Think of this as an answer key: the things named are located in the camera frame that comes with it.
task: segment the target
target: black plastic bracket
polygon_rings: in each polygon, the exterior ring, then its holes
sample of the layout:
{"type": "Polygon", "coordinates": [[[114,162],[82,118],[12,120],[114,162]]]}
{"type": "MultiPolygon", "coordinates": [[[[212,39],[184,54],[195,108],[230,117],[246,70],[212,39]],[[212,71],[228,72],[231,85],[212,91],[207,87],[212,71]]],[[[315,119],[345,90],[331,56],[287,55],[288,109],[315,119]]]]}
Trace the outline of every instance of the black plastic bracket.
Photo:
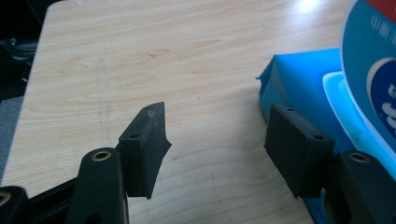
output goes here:
{"type": "Polygon", "coordinates": [[[332,156],[333,140],[283,105],[272,105],[265,148],[295,197],[325,190],[329,223],[395,223],[396,182],[374,157],[358,150],[332,156]]]}
{"type": "Polygon", "coordinates": [[[164,103],[144,107],[116,148],[98,148],[81,161],[78,177],[31,199],[21,187],[0,188],[0,224],[129,223],[129,197],[150,198],[166,139],[164,103]]]}

